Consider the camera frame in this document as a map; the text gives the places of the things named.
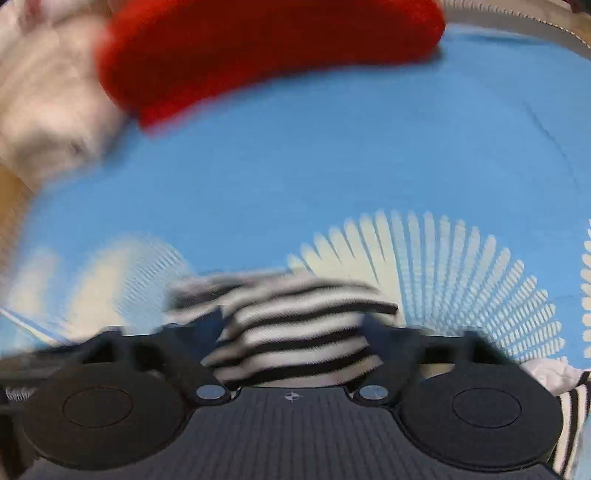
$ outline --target striped garment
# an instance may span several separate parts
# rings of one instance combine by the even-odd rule
[[[173,323],[221,308],[225,328],[202,363],[232,391],[250,385],[354,387],[382,364],[388,346],[376,347],[376,339],[396,324],[396,304],[375,288],[311,274],[197,277],[173,285],[170,297]],[[589,415],[589,372],[574,386],[558,396],[564,424],[548,461],[565,479],[576,466]]]

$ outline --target red cushion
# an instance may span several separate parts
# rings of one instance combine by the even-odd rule
[[[444,28],[433,0],[129,0],[97,64],[148,126],[276,75],[421,60]]]

